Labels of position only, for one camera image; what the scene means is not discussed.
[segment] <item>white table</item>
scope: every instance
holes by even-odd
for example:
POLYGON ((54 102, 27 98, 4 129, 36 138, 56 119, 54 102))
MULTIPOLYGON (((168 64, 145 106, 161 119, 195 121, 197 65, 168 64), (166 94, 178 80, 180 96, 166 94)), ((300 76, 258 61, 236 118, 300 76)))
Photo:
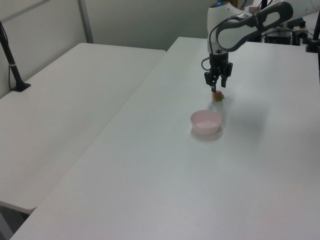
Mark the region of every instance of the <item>white table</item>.
POLYGON ((0 99, 0 205, 31 213, 164 54, 82 43, 0 99))
POLYGON ((319 238, 318 56, 246 43, 222 104, 206 56, 179 38, 12 240, 319 238), (191 132, 201 109, 217 135, 191 132))

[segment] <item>black cable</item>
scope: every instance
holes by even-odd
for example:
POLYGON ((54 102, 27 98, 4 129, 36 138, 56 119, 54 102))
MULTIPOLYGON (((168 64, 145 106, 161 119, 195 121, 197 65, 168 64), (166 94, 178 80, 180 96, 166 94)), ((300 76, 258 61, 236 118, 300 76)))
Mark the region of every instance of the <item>black cable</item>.
POLYGON ((256 9, 253 11, 252 14, 254 14, 254 13, 259 9, 259 7, 261 6, 261 4, 262 4, 262 1, 261 1, 260 4, 256 7, 256 9))
POLYGON ((201 67, 202 67, 204 70, 206 70, 206 71, 209 71, 210 68, 209 68, 209 69, 206 69, 206 68, 204 67, 204 62, 207 61, 209 58, 210 58, 210 57, 207 57, 207 58, 203 59, 202 62, 201 62, 201 67))
POLYGON ((273 1, 274 1, 274 0, 271 0, 271 1, 268 3, 267 7, 268 7, 273 1))
POLYGON ((9 88, 10 88, 10 91, 12 91, 12 88, 11 88, 11 83, 10 83, 10 66, 9 66, 9 88))
POLYGON ((270 35, 270 34, 280 33, 280 32, 291 32, 291 33, 293 33, 294 31, 292 31, 292 30, 275 30, 275 31, 270 31, 270 32, 267 32, 267 33, 263 34, 262 37, 265 37, 265 36, 270 35))

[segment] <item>black stand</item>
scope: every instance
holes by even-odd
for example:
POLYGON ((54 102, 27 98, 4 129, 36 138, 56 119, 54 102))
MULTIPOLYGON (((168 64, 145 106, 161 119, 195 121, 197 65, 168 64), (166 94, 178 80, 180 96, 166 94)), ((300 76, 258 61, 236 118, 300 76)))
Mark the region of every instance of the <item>black stand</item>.
POLYGON ((6 59, 8 60, 9 66, 11 68, 12 74, 14 76, 16 87, 14 87, 12 90, 16 92, 22 92, 31 85, 29 83, 25 83, 22 81, 20 73, 18 71, 16 62, 14 60, 14 57, 12 56, 11 50, 9 48, 9 42, 7 39, 7 35, 5 32, 4 27, 2 26, 2 23, 0 21, 0 42, 3 48, 3 51, 5 53, 6 59))
POLYGON ((320 33, 320 12, 318 14, 318 19, 316 20, 316 25, 314 28, 314 33, 312 39, 308 39, 308 46, 306 46, 305 51, 308 53, 318 53, 319 46, 319 33, 320 33))
POLYGON ((261 1, 261 10, 265 9, 268 5, 268 0, 262 0, 261 1))

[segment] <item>strawberry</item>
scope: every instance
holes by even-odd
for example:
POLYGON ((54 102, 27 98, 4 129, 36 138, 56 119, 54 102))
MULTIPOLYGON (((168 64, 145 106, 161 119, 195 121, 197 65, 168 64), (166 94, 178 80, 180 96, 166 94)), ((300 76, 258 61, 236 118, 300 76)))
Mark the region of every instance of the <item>strawberry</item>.
POLYGON ((225 98, 225 96, 222 94, 221 91, 216 91, 212 93, 212 99, 216 102, 222 102, 222 100, 225 98))

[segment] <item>black mount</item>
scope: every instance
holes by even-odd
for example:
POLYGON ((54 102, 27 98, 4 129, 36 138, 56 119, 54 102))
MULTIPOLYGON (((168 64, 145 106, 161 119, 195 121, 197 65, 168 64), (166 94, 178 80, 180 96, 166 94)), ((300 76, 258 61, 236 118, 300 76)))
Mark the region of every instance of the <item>black mount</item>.
POLYGON ((229 53, 209 55, 210 70, 204 73, 206 84, 211 87, 213 93, 216 92, 217 82, 221 76, 221 87, 225 88, 227 79, 231 76, 233 63, 228 62, 229 53))
POLYGON ((314 28, 314 33, 312 39, 308 39, 308 46, 306 46, 305 51, 308 53, 318 53, 319 45, 319 33, 320 33, 320 12, 318 14, 318 19, 316 20, 316 25, 314 28))
POLYGON ((8 60, 10 69, 12 71, 12 74, 13 74, 15 82, 16 82, 16 86, 12 89, 12 91, 22 92, 25 89, 27 89, 28 87, 30 87, 31 85, 29 83, 25 83, 21 79, 16 62, 15 62, 14 57, 12 56, 11 50, 9 48, 9 42, 7 39, 7 35, 6 35, 5 29, 4 29, 1 21, 0 21, 0 42, 1 42, 4 54, 6 56, 6 59, 8 60))

